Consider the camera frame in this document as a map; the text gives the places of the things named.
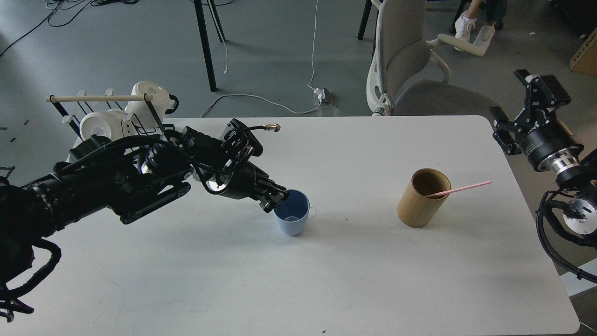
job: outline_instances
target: white mug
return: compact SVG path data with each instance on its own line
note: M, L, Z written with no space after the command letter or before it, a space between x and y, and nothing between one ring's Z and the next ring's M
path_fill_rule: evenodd
M164 115L172 113L178 108L178 99L176 99L175 96L168 94L168 91L159 84L150 81L141 81L133 86L131 95L142 96L144 94L151 94L153 96L151 103L155 108L160 121L164 120ZM168 109L170 100L174 101L174 106L171 109ZM128 102L124 111L126 111L131 121L137 126L143 126L145 129L154 129L158 126L157 121L144 100Z
M112 141L122 138L126 135L124 117L125 113L120 109L89 113L79 125L81 139L87 140L92 135L105 136Z

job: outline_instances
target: blue cup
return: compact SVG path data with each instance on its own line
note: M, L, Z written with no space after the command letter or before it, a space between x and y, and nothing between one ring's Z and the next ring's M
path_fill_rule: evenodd
M273 214L280 230L289 236L296 236L303 232L309 217L309 199L298 190L289 189L289 196L278 203Z

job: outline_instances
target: cardboard box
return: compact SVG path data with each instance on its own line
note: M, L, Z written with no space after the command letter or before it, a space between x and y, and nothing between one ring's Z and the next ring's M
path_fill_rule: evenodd
M580 46L570 60L570 70L581 74L597 76L597 28Z

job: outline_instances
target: white cable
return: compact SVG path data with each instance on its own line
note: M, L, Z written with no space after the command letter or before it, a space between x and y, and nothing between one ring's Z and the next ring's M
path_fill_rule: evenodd
M317 7L319 5L319 0L315 2L315 27L313 28L313 49L311 51L311 80L307 83L307 86L311 88L311 90L315 90L311 86L311 82L313 81L313 77L315 76L315 34L317 33Z
M224 44L224 49L226 49L226 67L224 68L224 74L228 73L228 47L226 46L226 41L222 39L222 43Z
M320 103L319 103L319 104L318 104L318 105L317 105L315 108L313 108L313 109L310 109L310 110L308 110L308 111L304 111L304 112L296 112L296 111L293 111L292 109L290 109L290 108L288 108L288 107L286 107L286 106L284 106L284 105L282 105L282 104L274 103L274 102L273 102L273 101L271 101L271 100L267 100L267 99L265 99L265 98L263 98L263 97L261 97L261 96L256 96L256 95L254 95L254 94L224 94L224 95L222 95L222 96L219 96L219 97L218 97L216 100L214 100L214 102L213 102L213 103L211 103L211 105L210 105L210 106L209 106L207 109L205 109L205 111L203 111L203 113L201 114L200 118L203 118L203 117L204 117L204 116L205 116L205 115L206 115L206 114L207 114L207 113L208 113L208 112L209 112L209 111L210 111L210 110L211 110L211 109L212 109L212 108L213 108L213 107L216 105L216 103L217 103L217 102L218 102L220 99L222 99L222 98L224 98L224 97L253 97L253 98L259 98L259 99L261 99L261 100L265 100L266 102L268 102L268 103L270 103L270 104L274 104L274 105L276 105L276 106L280 106L280 107L282 107L282 108L285 108L285 109L289 110L290 112L292 112L292 113L294 113L294 114L307 114L307 113L310 113L310 112L313 112L313 111L315 111L316 109L318 109L318 108L321 106L321 102L320 102Z
M583 322L580 322L580 324L582 324L582 325L584 325L585 327L587 327L587 328L591 329L593 332L597 332L597 330L595 330L595 329L593 329L593 328L589 327L588 325L584 324Z

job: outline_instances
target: shoe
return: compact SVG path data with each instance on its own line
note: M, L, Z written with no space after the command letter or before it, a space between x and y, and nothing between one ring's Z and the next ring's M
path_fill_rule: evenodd
M475 38L475 42L473 42L473 45L487 50L487 48L489 47L489 42L491 42L491 38L495 33L496 29L494 25L483 25L483 27L481 27L481 30L479 31L479 35L477 35L477 37Z
M472 29L475 28L475 21L477 21L477 19L469 19L468 17L465 17L464 14L466 12L463 12L462 15L460 15L460 17L458 18L458 20L456 20L456 23L454 24L454 27L456 28L456 38L462 39L466 42L469 42L470 39L470 31Z

